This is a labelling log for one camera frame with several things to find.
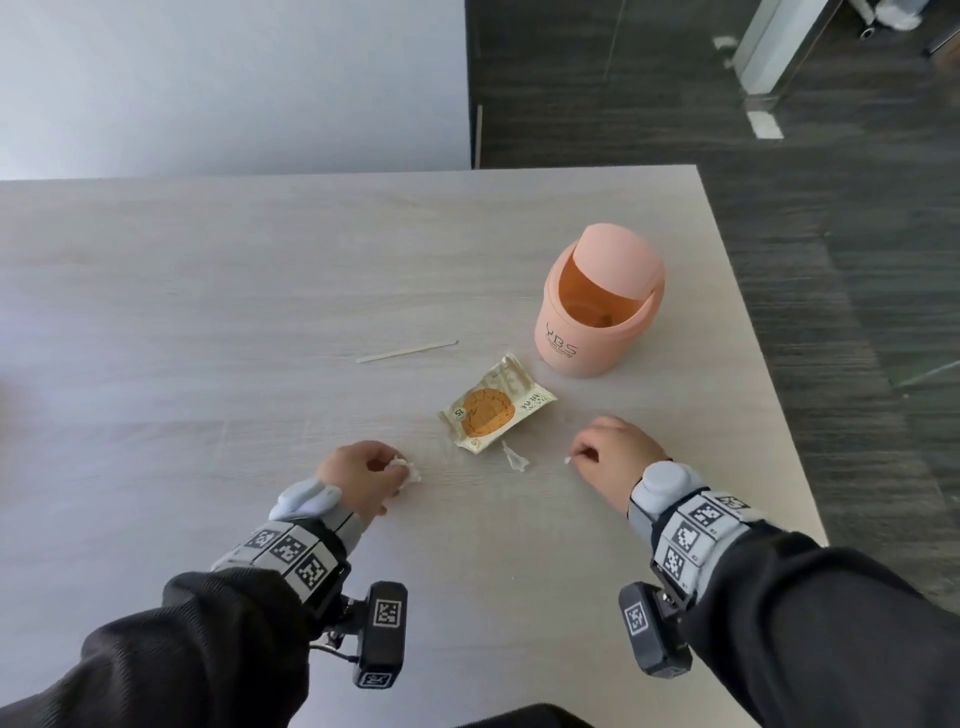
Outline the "person's left hand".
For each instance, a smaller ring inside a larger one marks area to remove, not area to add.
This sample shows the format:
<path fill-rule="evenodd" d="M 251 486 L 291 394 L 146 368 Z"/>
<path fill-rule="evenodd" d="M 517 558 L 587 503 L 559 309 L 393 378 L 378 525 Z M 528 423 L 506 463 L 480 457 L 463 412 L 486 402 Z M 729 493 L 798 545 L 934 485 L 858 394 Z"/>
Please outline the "person's left hand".
<path fill-rule="evenodd" d="M 342 493 L 340 503 L 368 527 L 376 518 L 386 514 L 389 499 L 378 501 L 376 497 L 371 498 L 365 488 L 366 444 L 384 443 L 367 440 L 341 445 L 319 464 L 315 477 L 325 485 L 339 488 Z"/>

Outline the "person's right hand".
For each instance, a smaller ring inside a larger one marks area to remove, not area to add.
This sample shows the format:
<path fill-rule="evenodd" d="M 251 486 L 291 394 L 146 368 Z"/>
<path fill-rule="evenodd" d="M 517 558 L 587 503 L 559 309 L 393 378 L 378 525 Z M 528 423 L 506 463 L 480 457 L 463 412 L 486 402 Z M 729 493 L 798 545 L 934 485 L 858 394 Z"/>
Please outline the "person's right hand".
<path fill-rule="evenodd" d="M 665 449 L 637 425 L 609 415 L 594 418 L 573 443 L 589 443 L 598 451 L 597 471 L 578 473 L 622 515 L 627 515 L 630 495 L 646 469 L 670 460 Z"/>

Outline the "person's left forearm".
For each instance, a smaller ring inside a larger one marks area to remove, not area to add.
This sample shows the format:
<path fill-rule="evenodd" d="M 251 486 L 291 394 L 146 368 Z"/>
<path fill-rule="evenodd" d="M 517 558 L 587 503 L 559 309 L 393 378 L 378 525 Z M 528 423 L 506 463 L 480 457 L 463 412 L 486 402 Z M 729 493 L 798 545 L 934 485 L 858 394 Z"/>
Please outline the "person's left forearm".
<path fill-rule="evenodd" d="M 288 728 L 309 692 L 306 608 L 276 572 L 186 572 L 102 625 L 78 663 L 0 707 L 0 728 Z"/>

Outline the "person's right forearm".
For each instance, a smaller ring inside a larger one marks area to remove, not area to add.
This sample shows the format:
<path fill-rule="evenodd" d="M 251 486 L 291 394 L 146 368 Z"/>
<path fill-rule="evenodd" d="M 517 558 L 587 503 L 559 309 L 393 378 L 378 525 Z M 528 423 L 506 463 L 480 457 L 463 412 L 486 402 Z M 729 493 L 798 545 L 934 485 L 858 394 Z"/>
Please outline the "person's right forearm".
<path fill-rule="evenodd" d="M 960 614 L 854 549 L 751 527 L 680 633 L 762 728 L 960 728 Z"/>

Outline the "cookie packet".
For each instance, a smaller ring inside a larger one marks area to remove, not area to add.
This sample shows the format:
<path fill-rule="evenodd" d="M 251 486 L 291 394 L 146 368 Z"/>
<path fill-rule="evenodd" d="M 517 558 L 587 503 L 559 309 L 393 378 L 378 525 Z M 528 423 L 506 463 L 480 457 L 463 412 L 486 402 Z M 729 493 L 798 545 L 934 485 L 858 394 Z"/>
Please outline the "cookie packet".
<path fill-rule="evenodd" d="M 507 431 L 557 401 L 507 352 L 479 382 L 437 416 L 452 443 L 480 455 Z"/>

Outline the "grey left wrist marker band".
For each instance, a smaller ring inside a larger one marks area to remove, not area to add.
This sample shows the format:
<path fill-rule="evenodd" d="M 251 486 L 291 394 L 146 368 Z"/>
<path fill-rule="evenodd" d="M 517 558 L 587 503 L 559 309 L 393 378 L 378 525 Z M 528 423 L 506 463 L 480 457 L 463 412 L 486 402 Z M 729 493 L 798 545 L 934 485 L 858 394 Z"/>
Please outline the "grey left wrist marker band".
<path fill-rule="evenodd" d="M 341 488 L 312 478 L 278 497 L 269 519 L 211 565 L 213 573 L 251 568 L 278 573 L 314 610 L 336 596 L 366 526 Z"/>

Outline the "grey wrist marker band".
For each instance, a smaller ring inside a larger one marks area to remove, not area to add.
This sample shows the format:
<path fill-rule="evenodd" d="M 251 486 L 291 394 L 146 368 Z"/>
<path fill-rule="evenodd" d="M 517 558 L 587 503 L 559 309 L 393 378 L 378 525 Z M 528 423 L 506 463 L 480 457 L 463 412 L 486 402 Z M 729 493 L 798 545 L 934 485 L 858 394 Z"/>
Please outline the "grey wrist marker band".
<path fill-rule="evenodd" d="M 646 467 L 630 492 L 628 522 L 649 544 L 651 570 L 681 609 L 706 590 L 719 559 L 739 537 L 768 525 L 760 511 L 710 489 L 695 470 L 672 460 Z"/>
<path fill-rule="evenodd" d="M 213 573 L 251 568 L 278 573 L 314 610 L 336 596 L 366 526 L 341 488 L 312 478 L 278 497 L 269 519 L 211 565 Z"/>

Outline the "thin wooden stick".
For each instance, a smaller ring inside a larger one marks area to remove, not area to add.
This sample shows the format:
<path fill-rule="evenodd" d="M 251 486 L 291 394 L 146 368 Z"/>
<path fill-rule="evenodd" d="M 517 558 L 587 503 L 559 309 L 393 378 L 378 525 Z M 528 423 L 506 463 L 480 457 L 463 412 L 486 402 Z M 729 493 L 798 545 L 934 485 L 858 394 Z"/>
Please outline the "thin wooden stick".
<path fill-rule="evenodd" d="M 368 354 L 355 358 L 357 364 L 372 363 L 382 360 L 387 360 L 391 358 L 403 358 L 412 355 L 427 353 L 430 351 L 436 351 L 439 349 L 455 347 L 459 344 L 457 339 L 451 339 L 446 341 L 438 341 L 429 344 L 420 344 L 417 346 L 408 346 L 399 349 L 393 349 L 387 352 L 377 353 L 377 354 Z"/>

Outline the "grey right wrist marker band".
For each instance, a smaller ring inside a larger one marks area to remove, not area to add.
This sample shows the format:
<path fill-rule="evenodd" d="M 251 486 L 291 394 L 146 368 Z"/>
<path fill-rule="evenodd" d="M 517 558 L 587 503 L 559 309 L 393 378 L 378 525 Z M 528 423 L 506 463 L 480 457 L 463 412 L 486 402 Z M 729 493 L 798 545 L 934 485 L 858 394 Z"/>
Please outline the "grey right wrist marker band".
<path fill-rule="evenodd" d="M 672 460 L 646 467 L 630 492 L 628 522 L 649 544 L 651 570 L 681 609 L 706 590 L 719 559 L 739 537 L 768 525 L 760 511 L 710 489 L 695 470 Z"/>

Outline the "pink desktop trash bin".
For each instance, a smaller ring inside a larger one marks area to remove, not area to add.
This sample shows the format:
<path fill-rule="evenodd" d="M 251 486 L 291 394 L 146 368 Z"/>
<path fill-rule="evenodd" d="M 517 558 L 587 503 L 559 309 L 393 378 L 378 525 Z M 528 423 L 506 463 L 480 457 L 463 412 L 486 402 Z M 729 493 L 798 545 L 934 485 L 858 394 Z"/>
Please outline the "pink desktop trash bin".
<path fill-rule="evenodd" d="M 602 375 L 651 326 L 665 291 L 665 263 L 648 242 L 618 224 L 588 225 L 549 270 L 536 350 L 562 375 Z"/>

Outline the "white object with wheel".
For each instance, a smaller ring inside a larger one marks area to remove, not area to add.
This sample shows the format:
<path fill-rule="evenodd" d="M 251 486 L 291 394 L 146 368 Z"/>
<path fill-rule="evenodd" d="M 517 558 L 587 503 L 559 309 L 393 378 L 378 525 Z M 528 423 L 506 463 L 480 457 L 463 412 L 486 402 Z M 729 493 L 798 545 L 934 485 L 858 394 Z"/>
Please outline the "white object with wheel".
<path fill-rule="evenodd" d="M 912 32 L 922 24 L 922 16 L 930 0 L 844 0 L 861 19 L 859 39 L 869 39 L 875 31 L 886 28 L 894 32 Z"/>

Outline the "metal door frame post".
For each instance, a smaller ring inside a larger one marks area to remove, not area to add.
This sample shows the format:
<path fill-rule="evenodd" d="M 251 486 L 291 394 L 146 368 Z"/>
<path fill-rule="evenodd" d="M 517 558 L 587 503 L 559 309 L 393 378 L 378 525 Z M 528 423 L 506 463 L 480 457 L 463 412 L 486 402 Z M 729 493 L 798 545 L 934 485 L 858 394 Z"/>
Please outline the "metal door frame post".
<path fill-rule="evenodd" d="M 843 1 L 758 0 L 731 60 L 745 95 L 776 95 Z"/>

